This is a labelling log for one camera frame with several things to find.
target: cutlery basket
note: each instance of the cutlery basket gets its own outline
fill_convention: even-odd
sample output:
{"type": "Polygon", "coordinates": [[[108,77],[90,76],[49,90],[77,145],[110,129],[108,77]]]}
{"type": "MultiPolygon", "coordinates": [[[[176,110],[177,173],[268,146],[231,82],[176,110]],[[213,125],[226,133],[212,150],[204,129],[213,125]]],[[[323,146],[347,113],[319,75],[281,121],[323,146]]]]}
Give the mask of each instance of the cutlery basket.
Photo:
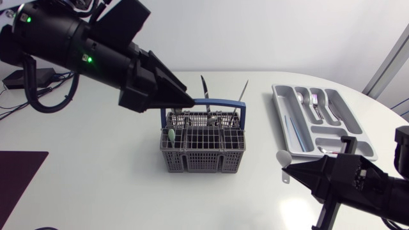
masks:
{"type": "Polygon", "coordinates": [[[195,105],[236,107],[240,115],[215,111],[217,121],[208,126],[207,112],[174,114],[161,109],[160,150],[170,173],[236,173],[245,151],[245,103],[222,99],[195,99],[195,105]],[[174,146],[168,138],[176,136],[174,146]]]}

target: white plastic tray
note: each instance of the white plastic tray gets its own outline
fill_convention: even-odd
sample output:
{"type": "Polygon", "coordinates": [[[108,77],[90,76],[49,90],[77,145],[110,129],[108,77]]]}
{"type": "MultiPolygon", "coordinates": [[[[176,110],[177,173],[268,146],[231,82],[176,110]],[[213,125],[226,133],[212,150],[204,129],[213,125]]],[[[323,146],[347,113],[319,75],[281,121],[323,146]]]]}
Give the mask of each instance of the white plastic tray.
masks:
{"type": "Polygon", "coordinates": [[[335,157],[336,154],[322,153],[317,146],[327,151],[340,151],[341,136],[348,135],[358,140],[355,154],[362,155],[371,161],[378,159],[368,136],[337,90],[283,85],[272,85],[272,88],[287,150],[293,156],[322,157],[329,155],[335,157]],[[302,94],[304,98],[302,103],[298,101],[297,93],[302,94]],[[318,108],[324,119],[320,119],[314,110],[312,94],[318,96],[318,108]],[[332,114],[328,101],[332,102],[331,108],[341,120],[332,114]],[[304,144],[305,151],[302,150],[295,129],[304,144]]]}

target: white wall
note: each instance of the white wall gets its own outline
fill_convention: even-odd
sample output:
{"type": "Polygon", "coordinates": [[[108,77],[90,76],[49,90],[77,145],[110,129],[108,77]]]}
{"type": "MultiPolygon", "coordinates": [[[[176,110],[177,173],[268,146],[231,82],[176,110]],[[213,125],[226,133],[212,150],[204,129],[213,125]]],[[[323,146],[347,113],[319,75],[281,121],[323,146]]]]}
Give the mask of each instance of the white wall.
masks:
{"type": "Polygon", "coordinates": [[[407,0],[141,2],[152,14],[134,41],[171,70],[289,71],[359,91],[409,23],[407,0]]]}

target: blue handle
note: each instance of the blue handle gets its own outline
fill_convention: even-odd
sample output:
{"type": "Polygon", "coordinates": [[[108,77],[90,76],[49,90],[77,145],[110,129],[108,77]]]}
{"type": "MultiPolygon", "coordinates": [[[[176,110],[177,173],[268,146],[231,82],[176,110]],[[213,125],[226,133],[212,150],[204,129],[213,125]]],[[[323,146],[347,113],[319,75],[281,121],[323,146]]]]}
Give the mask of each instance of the blue handle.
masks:
{"type": "MultiPolygon", "coordinates": [[[[218,105],[233,108],[240,108],[240,128],[244,130],[245,124],[245,103],[234,100],[201,98],[194,99],[195,105],[218,105]]],[[[160,119],[162,121],[162,128],[166,127],[166,109],[160,109],[160,119]]]]}

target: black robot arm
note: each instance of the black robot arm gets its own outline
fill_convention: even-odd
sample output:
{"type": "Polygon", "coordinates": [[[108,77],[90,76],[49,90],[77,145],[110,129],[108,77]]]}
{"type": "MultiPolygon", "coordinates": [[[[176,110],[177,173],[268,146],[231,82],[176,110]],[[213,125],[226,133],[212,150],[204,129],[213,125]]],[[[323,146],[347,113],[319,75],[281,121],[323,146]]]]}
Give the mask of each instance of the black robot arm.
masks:
{"type": "Polygon", "coordinates": [[[122,0],[96,20],[105,4],[100,6],[93,6],[86,22],[60,0],[33,1],[20,6],[12,26],[3,27],[0,60],[24,68],[28,102],[40,112],[62,109],[72,99],[81,74],[120,89],[119,105],[136,112],[192,107],[194,101],[186,94],[186,86],[152,51],[146,52],[132,42],[149,10],[137,0],[122,0]],[[36,65],[31,56],[76,73],[70,93],[61,104],[46,107],[38,101],[36,65]]]}
{"type": "Polygon", "coordinates": [[[290,164],[282,170],[311,189],[323,203],[313,230],[332,229],[340,204],[383,218],[391,229],[401,229],[396,221],[409,226],[409,126],[396,129],[395,167],[406,179],[388,176],[369,160],[353,153],[290,164]]]}

